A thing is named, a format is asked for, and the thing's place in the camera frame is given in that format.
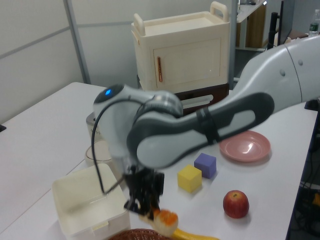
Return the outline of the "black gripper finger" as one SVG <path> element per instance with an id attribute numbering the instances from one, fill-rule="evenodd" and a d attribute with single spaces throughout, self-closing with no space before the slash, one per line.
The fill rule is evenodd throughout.
<path id="1" fill-rule="evenodd" d="M 148 196 L 145 202 L 142 204 L 143 215 L 149 216 L 154 213 L 155 210 L 159 210 L 160 199 L 156 196 Z"/>
<path id="2" fill-rule="evenodd" d="M 135 197 L 131 197 L 125 204 L 124 208 L 133 213 L 140 213 L 140 202 Z"/>

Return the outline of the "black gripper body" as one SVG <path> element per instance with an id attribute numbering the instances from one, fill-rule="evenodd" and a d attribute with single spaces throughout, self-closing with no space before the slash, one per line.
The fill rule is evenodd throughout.
<path id="1" fill-rule="evenodd" d="M 124 181 L 129 189 L 129 199 L 139 202 L 153 199 L 160 201 L 163 195 L 165 174 L 150 168 L 131 166 L 123 174 Z"/>

